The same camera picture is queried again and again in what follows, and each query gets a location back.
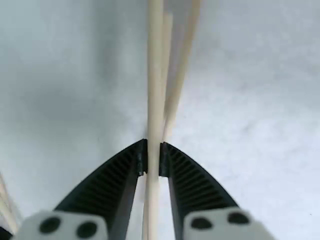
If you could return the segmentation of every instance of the wooden stick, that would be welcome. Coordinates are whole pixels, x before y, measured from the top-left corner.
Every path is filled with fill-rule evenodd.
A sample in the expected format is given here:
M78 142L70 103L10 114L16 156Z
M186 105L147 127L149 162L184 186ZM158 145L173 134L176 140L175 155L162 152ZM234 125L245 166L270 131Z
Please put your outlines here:
M168 70L170 62L171 51L171 37L172 27L174 22L174 16L172 13L165 12L163 15L163 27L162 27L162 97L163 97L163 110L165 108L166 101L166 89L168 81Z
M183 46L180 55L180 61L175 76L175 83L168 101L165 104L165 124L162 140L166 142L171 135L172 127L175 123L176 114L179 105L181 90L184 84L185 75L188 66L188 57L191 52L192 41L196 31L197 20L200 14L201 0L192 0L191 13L188 18L187 29L184 34Z
M11 232L15 234L18 231L18 224L12 212L6 185L1 174L0 174L0 214L3 215L4 220L8 224Z
M148 0L148 176L147 240L158 237L159 158L163 134L162 26L163 0Z
M171 13L165 12L163 14L163 26L162 26L162 111L164 114L165 101L166 101L166 88L167 88L167 78L168 78L168 69L170 61L170 50L171 50L171 35L172 35L172 26L173 26L173 15ZM148 194L145 191L144 196L144 205L143 205L143 222L142 222L142 239L147 240L148 232Z

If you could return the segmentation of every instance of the wooden skewer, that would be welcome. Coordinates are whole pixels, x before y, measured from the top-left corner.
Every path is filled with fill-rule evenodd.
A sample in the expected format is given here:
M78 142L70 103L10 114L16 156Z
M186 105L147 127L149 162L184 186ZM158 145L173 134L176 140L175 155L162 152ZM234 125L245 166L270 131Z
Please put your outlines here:
M13 234L18 231L18 224L16 218L10 207L9 197L5 182L0 174L0 214L3 215L4 220L7 222Z
M191 52L192 41L196 31L196 25L200 14L201 0L192 0L191 13L188 18L187 29L183 39L183 46L180 55L180 61L175 76L175 83L172 92L165 103L165 124L162 140L166 142L171 135L172 127L175 123L178 110L181 90L184 84L185 75L188 66L188 57Z
M174 16L172 13L164 13L163 15L163 27L162 27L162 97L163 97L163 110L166 102L166 89L168 81L168 70L170 62L170 51L171 51L171 37L172 27L174 22Z
M148 175L147 240L158 236L159 158L163 134L162 26L163 0L148 0Z
M167 78L168 69L170 61L170 50L171 50L171 35L173 26L173 15L171 13L165 12L163 14L163 26L162 26L162 106L161 109L164 114L165 101L166 101L166 88L167 88ZM147 229L148 229L148 195L145 194L144 205L143 205L143 223L142 223L142 239L147 240Z

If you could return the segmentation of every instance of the white surface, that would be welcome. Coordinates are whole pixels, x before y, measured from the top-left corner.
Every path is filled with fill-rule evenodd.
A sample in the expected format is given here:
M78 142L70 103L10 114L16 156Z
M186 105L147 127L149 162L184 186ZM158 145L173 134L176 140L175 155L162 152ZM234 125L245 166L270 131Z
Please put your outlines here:
M172 2L177 19L187 4ZM146 135L147 8L0 6L0 170L27 217ZM170 141L280 240L320 235L319 10L317 0L205 0ZM171 240L161 183L159 234Z

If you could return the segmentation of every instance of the white tabletop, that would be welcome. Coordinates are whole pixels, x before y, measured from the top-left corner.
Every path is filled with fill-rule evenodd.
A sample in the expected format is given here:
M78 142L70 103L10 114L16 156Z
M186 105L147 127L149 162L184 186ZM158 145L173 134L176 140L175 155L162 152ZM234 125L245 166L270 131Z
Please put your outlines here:
M146 136L147 6L0 6L0 171L27 217ZM168 8L177 53L188 5ZM169 141L283 240L320 235L319 9L317 0L204 0ZM128 239L141 237L137 192ZM160 209L160 239L173 240L165 179Z

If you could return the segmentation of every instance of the black screw hole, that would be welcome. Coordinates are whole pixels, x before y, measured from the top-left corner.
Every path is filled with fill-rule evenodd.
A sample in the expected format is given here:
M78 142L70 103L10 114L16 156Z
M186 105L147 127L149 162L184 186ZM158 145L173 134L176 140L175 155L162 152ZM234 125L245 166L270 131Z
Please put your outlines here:
M213 224L204 217L195 217L191 222L191 227L193 229L206 230L211 229Z
M248 224L249 219L240 212L232 212L228 215L228 222L230 224Z
M97 224L92 221L82 223L76 230L76 234L81 239L87 239L94 236L97 232Z
M51 234L59 228L60 223L60 218L56 216L49 217L41 223L39 230L42 234Z

